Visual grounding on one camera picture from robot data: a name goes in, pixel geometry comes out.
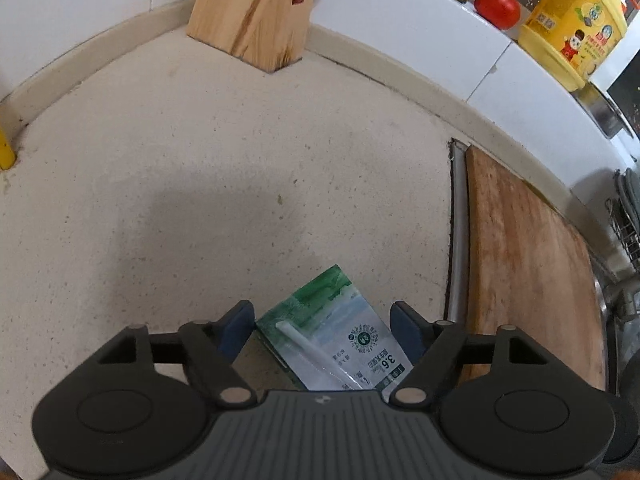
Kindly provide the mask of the green milk carton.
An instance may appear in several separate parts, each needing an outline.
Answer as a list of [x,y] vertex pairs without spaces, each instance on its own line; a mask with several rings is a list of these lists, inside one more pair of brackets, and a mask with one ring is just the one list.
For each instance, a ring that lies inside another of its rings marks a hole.
[[257,335],[300,388],[374,390],[387,399],[412,363],[339,266],[331,266],[256,322]]

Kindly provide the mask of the wooden cutting board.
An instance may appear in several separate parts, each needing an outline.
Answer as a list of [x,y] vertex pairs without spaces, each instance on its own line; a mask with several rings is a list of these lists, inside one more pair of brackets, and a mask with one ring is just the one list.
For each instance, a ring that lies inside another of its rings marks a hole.
[[465,153],[470,282],[465,324],[514,325],[589,385],[606,382],[605,342],[588,248],[519,177],[479,148]]

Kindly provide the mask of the metal dish rack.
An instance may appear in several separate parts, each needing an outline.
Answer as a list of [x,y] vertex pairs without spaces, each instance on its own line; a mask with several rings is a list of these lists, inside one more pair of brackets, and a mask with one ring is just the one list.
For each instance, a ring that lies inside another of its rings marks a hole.
[[639,271],[639,175],[627,168],[613,176],[613,197],[605,201],[608,222],[636,272]]

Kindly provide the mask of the yellow gas pipe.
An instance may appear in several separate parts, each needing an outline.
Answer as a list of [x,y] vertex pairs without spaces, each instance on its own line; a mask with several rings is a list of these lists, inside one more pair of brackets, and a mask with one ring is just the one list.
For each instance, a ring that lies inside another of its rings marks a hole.
[[0,128],[0,169],[11,169],[16,162],[16,155],[3,129]]

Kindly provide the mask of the small steel cup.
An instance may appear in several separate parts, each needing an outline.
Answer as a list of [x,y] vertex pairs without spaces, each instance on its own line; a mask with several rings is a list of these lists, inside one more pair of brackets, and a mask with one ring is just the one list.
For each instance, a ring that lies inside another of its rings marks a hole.
[[631,138],[634,136],[634,128],[608,92],[587,82],[581,89],[575,91],[573,96],[598,126],[605,139],[611,140],[621,132],[628,134]]

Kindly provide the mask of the wooden knife block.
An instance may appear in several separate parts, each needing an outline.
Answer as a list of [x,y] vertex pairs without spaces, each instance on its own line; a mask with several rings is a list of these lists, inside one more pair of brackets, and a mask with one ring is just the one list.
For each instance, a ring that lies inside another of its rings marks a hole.
[[298,62],[314,0],[195,0],[186,34],[265,73]]

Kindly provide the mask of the red tomato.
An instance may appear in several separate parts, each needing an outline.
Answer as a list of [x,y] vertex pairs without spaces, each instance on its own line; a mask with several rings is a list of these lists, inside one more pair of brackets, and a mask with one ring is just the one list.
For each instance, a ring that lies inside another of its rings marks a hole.
[[521,18],[518,0],[474,0],[475,11],[501,30],[512,28]]

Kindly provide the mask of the yellow dish soap bottle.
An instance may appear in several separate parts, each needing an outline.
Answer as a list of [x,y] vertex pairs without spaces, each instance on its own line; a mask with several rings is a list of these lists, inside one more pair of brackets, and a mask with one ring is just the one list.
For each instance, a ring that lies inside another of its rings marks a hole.
[[518,45],[566,91],[585,87],[627,32],[620,0],[540,0]]

